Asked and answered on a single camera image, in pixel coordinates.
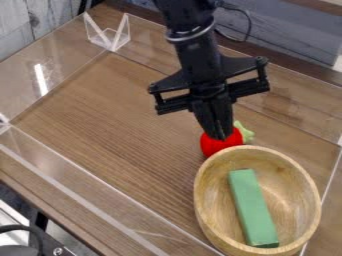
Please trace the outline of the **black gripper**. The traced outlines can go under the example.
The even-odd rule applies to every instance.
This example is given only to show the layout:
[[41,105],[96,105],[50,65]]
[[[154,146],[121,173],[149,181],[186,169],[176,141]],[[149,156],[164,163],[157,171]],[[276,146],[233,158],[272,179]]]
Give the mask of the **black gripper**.
[[[152,83],[148,93],[154,97],[158,115],[188,109],[209,138],[224,140],[232,133],[232,102],[269,90],[265,65],[268,59],[227,57],[217,49],[212,33],[173,43],[181,69]],[[212,99],[209,102],[196,99]]]

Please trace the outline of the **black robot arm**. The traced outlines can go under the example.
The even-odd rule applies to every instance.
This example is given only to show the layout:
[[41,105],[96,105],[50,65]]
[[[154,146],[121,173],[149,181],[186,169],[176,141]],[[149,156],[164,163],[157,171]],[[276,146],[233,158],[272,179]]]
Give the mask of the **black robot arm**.
[[264,57],[227,57],[217,48],[213,11],[221,0],[153,0],[161,12],[180,70],[152,83],[156,112],[186,110],[207,133],[225,139],[232,133],[232,104],[269,90]]

